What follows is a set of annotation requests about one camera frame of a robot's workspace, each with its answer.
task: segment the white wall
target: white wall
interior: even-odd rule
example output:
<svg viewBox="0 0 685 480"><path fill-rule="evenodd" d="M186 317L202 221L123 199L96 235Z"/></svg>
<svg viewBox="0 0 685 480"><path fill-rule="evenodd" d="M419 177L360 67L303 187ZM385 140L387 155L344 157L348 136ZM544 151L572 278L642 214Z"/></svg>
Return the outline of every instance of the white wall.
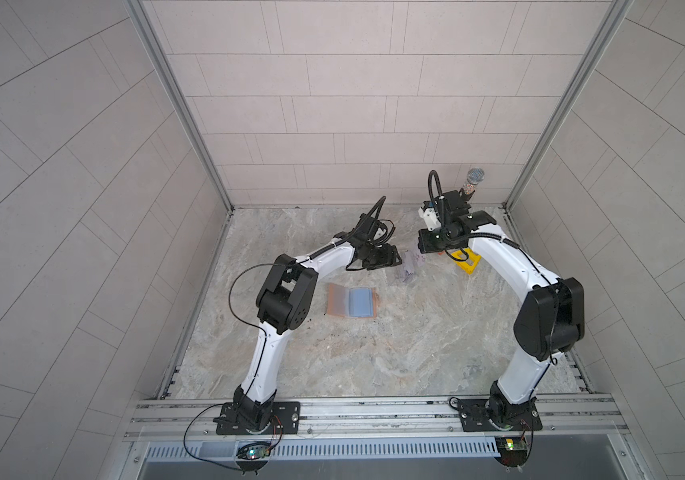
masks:
<svg viewBox="0 0 685 480"><path fill-rule="evenodd" d="M0 0L0 478L96 478L225 209L120 0Z"/></svg>
<svg viewBox="0 0 685 480"><path fill-rule="evenodd" d="M590 378L685 478L685 0L635 2L513 218L585 286Z"/></svg>
<svg viewBox="0 0 685 480"><path fill-rule="evenodd" d="M608 2L144 2L237 205L508 196Z"/></svg>

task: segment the cable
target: cable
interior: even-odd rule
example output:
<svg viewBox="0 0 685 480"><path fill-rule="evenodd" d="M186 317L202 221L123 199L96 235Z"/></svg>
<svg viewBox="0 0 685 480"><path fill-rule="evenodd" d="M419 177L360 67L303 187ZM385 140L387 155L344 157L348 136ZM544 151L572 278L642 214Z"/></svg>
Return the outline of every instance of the cable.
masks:
<svg viewBox="0 0 685 480"><path fill-rule="evenodd" d="M199 418L200 416L202 416L205 412L208 412L211 408L214 408L214 407L221 407L222 405L223 405L222 403L217 403L217 404L215 404L215 405L208 406L208 407L204 408L204 409L201 411L201 413L199 413L198 415L196 415L196 416L194 417L193 420L190 421L190 423L188 424L188 428L185 428L185 433L183 434L183 448L185 449L185 453L187 453L187 454L190 455L191 457L195 458L196 460L200 460L201 462L213 463L214 465L216 465L216 466L218 466L218 467L227 468L228 470L233 470L233 471L235 471L235 472L242 472L241 468L230 467L230 466L227 466L227 465L222 465L222 463L215 462L214 460L209 460L209 459L207 459L207 458L196 457L196 456L194 456L194 454L190 453L190 450L188 450L188 446L187 446L186 440L187 440L187 437L188 437L188 430L190 430L190 427L191 427L191 426L194 424L194 422L195 422L196 420L198 420L198 418Z"/></svg>

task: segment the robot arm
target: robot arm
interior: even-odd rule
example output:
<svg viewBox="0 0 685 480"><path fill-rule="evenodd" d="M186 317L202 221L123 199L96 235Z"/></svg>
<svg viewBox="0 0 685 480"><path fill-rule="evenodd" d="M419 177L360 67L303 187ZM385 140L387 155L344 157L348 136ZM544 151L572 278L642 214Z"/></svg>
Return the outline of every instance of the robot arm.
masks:
<svg viewBox="0 0 685 480"><path fill-rule="evenodd" d="M385 197L362 214L355 228L341 232L312 254L280 255L257 296L260 336L246 378L233 394L238 422L253 432L268 426L276 378L292 332L310 310L316 283L335 270L375 270L401 264L395 246L387 244L392 235L378 219ZM360 269L349 269L356 260Z"/></svg>
<svg viewBox="0 0 685 480"><path fill-rule="evenodd" d="M435 178L438 195L430 187ZM427 228L420 230L424 254L470 247L510 284L521 300L513 325L518 348L505 373L490 390L487 413L500 429L528 421L534 389L549 365L584 336L583 287L574 278L561 279L507 238L497 221L484 211L470 212L473 189L444 194L438 176L428 176L431 199L419 211Z"/></svg>

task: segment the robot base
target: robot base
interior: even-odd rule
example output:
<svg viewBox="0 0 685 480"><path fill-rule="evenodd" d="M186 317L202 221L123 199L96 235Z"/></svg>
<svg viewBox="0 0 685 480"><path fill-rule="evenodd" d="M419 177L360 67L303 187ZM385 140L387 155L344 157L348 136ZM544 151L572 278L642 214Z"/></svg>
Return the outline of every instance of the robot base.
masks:
<svg viewBox="0 0 685 480"><path fill-rule="evenodd" d="M273 402L272 416L277 416L280 421L280 428L284 435L294 435L299 429L299 402ZM233 409L232 402L222 406L220 417L217 421L217 435L252 435L260 432L253 432L247 426L239 424L236 410Z"/></svg>

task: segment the metal frame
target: metal frame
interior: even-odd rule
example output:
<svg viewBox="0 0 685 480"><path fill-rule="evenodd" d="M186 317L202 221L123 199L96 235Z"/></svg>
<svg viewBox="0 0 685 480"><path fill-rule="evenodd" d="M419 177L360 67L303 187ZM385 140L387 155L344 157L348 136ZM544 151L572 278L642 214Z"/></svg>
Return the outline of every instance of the metal frame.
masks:
<svg viewBox="0 0 685 480"><path fill-rule="evenodd" d="M129 13L129 17L132 19L137 33L140 35L140 40L143 45L145 45L145 50L150 57L150 61L153 63L156 73L161 80L161 84L164 89L169 94L174 110L176 110L178 116L180 116L180 123L183 124L183 129L193 145L196 154L201 159L206 173L209 174L210 178L214 182L217 190L217 194L222 199L222 203L225 204L229 212L233 210L233 204L228 197L227 190L225 189L220 176L217 174L217 170L214 168L214 162L206 149L206 144L204 144L201 133L196 127L196 122L194 121L193 115L190 113L188 104L185 102L185 96L180 90L180 86L176 81L174 72L169 63L166 61L166 56L164 50L161 48L161 43L159 43L158 38L150 26L150 20L145 13L145 7L142 5L141 0L124 0L126 4L126 11Z"/></svg>
<svg viewBox="0 0 685 480"><path fill-rule="evenodd" d="M550 120L548 120L545 129L539 136L537 144L534 145L534 149L532 150L527 163L523 166L521 175L510 190L510 195L508 195L507 200L503 202L503 206L505 206L506 209L512 210L520 199L523 189L529 183L529 180L534 174L534 170L547 152L553 139L556 138L556 134L561 128L563 121L566 120L567 115L574 106L574 102L576 102L579 97L579 93L585 87L593 70L596 69L601 56L604 51L606 51L606 47L609 45L614 34L625 19L625 13L632 3L633 0L614 0L612 5L609 6L609 10L607 10L606 14L603 16L601 25L599 25L596 34L590 41L585 55L583 55L582 60L579 61L577 71L574 72L574 76L569 82L566 91L563 92L555 110L553 110L553 114L550 116Z"/></svg>

